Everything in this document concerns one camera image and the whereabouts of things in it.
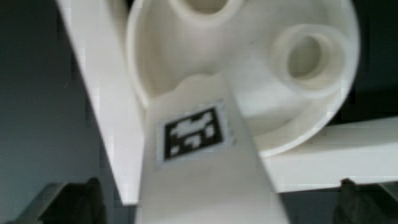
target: dark background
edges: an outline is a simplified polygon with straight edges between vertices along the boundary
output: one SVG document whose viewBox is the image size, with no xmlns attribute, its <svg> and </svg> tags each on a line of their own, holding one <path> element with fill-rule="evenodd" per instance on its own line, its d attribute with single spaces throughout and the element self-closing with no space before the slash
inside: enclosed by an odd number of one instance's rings
<svg viewBox="0 0 398 224">
<path fill-rule="evenodd" d="M 397 0 L 354 0 L 363 59 L 331 124 L 398 116 Z M 68 34 L 54 0 L 0 1 L 0 223 L 45 185 L 100 177 L 109 223 L 134 223 L 125 207 Z M 331 224 L 338 189 L 283 194 L 294 224 Z"/>
</svg>

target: curved white surface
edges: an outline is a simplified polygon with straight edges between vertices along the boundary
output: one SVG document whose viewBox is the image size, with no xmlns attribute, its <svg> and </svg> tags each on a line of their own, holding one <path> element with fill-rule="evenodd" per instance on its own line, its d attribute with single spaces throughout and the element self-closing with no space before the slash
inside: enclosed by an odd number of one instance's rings
<svg viewBox="0 0 398 224">
<path fill-rule="evenodd" d="M 141 102 L 146 108 L 193 75 L 223 73 L 271 156 L 312 138 L 347 97 L 360 58 L 351 1 L 230 0 L 212 12 L 184 1 L 200 5 L 200 0 L 141 0 L 130 13 L 129 65 Z M 319 40 L 321 65 L 313 75 L 287 79 L 289 71 L 301 70 L 289 60 L 306 37 Z M 301 49 L 299 60 L 312 64 L 315 48 L 305 44 Z"/>
</svg>

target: white plastic part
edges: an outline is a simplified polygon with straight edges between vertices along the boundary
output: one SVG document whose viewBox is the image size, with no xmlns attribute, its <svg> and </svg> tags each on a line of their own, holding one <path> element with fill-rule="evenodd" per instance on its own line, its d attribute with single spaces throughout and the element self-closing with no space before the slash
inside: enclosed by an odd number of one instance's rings
<svg viewBox="0 0 398 224">
<path fill-rule="evenodd" d="M 353 3 L 225 0 L 202 11 L 209 2 L 136 1 L 127 38 L 136 90 L 146 110 L 187 77 L 225 74 L 271 156 L 322 130 L 347 98 L 360 59 Z"/>
<path fill-rule="evenodd" d="M 290 152 L 264 160 L 278 192 L 398 180 L 398 118 L 328 127 Z"/>
<path fill-rule="evenodd" d="M 194 77 L 148 109 L 138 223 L 289 224 L 225 76 Z"/>
<path fill-rule="evenodd" d="M 125 1 L 58 0 L 123 204 L 138 204 L 143 115 L 125 58 Z"/>
</svg>

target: circular hole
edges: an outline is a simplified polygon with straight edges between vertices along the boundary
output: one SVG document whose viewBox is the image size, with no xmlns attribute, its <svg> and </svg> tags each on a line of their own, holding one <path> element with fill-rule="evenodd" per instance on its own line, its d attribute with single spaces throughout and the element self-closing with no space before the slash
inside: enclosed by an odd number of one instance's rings
<svg viewBox="0 0 398 224">
<path fill-rule="evenodd" d="M 313 37 L 299 41 L 289 60 L 289 69 L 294 78 L 308 78 L 322 62 L 322 46 Z"/>
<path fill-rule="evenodd" d="M 228 0 L 187 0 L 187 3 L 196 11 L 214 14 L 225 8 Z"/>
</svg>

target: white panel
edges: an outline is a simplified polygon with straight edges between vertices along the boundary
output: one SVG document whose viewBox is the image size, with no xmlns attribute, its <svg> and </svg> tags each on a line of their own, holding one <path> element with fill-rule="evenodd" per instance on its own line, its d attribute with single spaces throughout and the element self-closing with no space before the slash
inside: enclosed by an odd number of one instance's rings
<svg viewBox="0 0 398 224">
<path fill-rule="evenodd" d="M 59 0 L 125 204 L 138 203 L 143 165 L 141 106 L 125 58 L 123 1 Z"/>
<path fill-rule="evenodd" d="M 266 158 L 280 192 L 398 181 L 398 118 L 328 127 L 289 153 Z"/>
</svg>

